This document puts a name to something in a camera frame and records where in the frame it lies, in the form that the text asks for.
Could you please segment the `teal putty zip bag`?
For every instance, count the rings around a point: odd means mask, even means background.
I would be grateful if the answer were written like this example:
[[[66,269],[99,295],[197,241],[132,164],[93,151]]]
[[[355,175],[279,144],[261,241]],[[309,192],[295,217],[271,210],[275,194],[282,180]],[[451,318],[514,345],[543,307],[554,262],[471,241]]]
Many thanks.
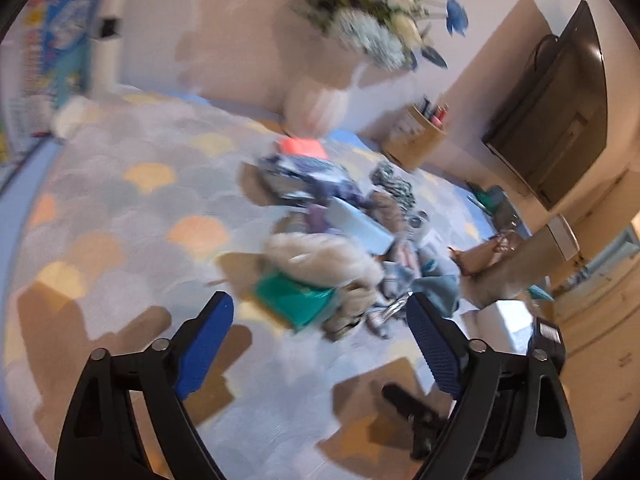
[[[256,298],[298,332],[329,307],[335,288],[316,287],[281,272],[265,274],[256,284]]]

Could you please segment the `white plush toy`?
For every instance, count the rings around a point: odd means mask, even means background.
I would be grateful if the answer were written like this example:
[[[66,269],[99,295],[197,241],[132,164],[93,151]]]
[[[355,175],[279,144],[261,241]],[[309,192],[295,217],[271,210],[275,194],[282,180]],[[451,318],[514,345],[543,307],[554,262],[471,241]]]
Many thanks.
[[[339,288],[352,283],[375,287],[384,278],[378,260],[347,237],[317,233],[277,233],[264,256],[281,273],[304,284]]]

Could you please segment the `light blue plastic ring bowl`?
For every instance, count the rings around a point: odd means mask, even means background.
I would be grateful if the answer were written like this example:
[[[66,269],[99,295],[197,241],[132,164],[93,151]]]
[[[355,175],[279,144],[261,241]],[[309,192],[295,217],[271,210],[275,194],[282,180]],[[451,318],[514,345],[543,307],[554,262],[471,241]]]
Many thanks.
[[[330,226],[356,240],[367,252],[382,256],[388,252],[395,237],[360,209],[340,198],[332,197],[326,206],[326,221]]]

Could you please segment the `pile of soft clothes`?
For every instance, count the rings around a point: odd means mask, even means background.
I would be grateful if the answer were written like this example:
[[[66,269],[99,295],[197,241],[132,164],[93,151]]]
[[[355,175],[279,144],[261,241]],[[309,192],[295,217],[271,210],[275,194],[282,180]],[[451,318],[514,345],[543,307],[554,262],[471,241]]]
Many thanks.
[[[428,215],[389,164],[374,168],[363,193],[320,143],[291,141],[258,159],[256,174],[293,208],[285,230],[265,242],[269,272],[256,296],[294,330],[324,314],[322,330],[332,340],[360,323],[383,333],[388,320],[405,317],[415,292],[445,318],[458,310],[459,274],[428,246]]]

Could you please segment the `white tissue box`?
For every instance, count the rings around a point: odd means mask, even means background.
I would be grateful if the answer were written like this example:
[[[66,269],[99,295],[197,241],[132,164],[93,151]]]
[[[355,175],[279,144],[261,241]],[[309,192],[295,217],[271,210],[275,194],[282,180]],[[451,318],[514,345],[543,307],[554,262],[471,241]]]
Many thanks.
[[[497,352],[525,356],[534,317],[521,300],[500,300],[476,314],[480,339]]]

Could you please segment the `teal cloth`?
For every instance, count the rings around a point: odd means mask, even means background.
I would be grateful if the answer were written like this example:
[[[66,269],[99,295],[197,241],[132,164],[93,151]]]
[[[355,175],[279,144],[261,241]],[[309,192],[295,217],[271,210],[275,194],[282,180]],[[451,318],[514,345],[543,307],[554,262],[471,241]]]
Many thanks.
[[[458,310],[460,301],[459,280],[455,275],[429,275],[417,278],[411,290],[422,292],[443,318],[451,318]]]

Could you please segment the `brown paper bag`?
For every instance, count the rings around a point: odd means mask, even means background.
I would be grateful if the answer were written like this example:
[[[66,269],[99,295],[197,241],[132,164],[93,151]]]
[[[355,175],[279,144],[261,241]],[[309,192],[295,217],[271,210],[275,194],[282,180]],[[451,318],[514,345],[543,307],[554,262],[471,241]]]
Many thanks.
[[[490,268],[514,249],[508,234],[499,234],[468,250],[449,248],[450,258],[463,276],[474,276]]]

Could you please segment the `tall beige trash bin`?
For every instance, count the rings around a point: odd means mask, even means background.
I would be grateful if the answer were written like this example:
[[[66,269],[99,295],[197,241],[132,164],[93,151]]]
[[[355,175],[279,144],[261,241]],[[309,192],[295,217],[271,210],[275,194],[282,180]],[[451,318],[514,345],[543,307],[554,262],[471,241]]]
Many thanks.
[[[513,299],[529,286],[543,282],[578,252],[576,235],[558,214],[498,263],[472,278],[471,302],[484,308],[496,301]]]

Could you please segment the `patterned pastel play mat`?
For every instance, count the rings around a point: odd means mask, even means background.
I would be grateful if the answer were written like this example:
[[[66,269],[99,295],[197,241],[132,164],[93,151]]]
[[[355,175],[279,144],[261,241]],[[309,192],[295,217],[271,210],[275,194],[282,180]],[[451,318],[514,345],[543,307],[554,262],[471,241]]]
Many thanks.
[[[53,474],[89,353],[143,350],[222,290],[234,321],[186,409],[227,477],[414,476],[410,431],[381,387],[448,401],[405,324],[332,342],[255,296],[265,241],[292,214],[255,176],[275,146],[247,116],[130,94],[44,144],[3,192],[1,414],[40,474]]]

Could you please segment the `cardboard pen holder box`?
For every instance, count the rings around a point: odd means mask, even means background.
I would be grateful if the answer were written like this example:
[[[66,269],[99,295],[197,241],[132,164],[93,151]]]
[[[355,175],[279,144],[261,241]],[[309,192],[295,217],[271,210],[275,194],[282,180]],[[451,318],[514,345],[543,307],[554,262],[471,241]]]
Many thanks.
[[[382,143],[382,153],[398,167],[411,172],[446,138],[446,129],[426,96],[407,106]]]

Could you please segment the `white ribbed vase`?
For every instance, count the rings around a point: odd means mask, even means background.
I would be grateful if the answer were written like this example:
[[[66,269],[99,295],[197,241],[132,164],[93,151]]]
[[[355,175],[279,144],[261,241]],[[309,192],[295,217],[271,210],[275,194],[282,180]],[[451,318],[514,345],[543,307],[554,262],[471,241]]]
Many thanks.
[[[348,89],[334,88],[311,76],[303,76],[285,98],[283,130],[296,138],[324,138],[341,125],[349,98]]]

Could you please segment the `white air conditioner column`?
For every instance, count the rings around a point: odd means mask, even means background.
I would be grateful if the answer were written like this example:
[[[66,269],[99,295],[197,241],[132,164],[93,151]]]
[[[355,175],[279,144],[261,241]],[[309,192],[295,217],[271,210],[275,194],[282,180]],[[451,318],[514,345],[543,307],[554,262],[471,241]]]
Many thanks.
[[[91,75],[89,96],[93,100],[103,99],[115,93],[119,71],[122,68],[124,37],[124,11],[127,0],[102,0],[90,41]]]

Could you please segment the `black wall television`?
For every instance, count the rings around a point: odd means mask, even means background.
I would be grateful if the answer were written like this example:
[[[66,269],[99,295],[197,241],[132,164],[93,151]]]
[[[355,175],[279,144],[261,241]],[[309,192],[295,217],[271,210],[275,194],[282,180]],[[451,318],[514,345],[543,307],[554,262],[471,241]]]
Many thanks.
[[[606,148],[608,92],[590,6],[582,0],[562,34],[533,50],[534,60],[491,119],[483,143],[555,207]]]

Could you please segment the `colourful wall poster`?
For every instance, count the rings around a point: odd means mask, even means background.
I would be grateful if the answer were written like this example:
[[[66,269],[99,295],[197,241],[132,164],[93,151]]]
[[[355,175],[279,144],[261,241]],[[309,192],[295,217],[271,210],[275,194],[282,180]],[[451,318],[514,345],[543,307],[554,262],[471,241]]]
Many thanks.
[[[50,117],[87,87],[89,36],[101,0],[30,0],[23,18],[23,93]]]

